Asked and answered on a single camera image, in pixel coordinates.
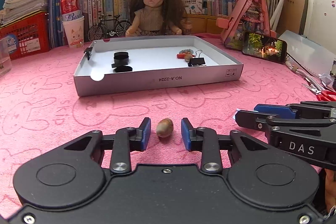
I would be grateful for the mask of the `right hand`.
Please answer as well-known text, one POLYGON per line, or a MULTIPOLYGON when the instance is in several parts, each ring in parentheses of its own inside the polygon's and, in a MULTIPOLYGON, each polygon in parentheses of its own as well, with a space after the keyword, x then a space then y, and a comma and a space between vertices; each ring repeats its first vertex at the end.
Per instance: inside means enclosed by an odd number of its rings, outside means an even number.
POLYGON ((325 203, 327 211, 330 211, 336 203, 336 180, 333 170, 325 169, 325 203))

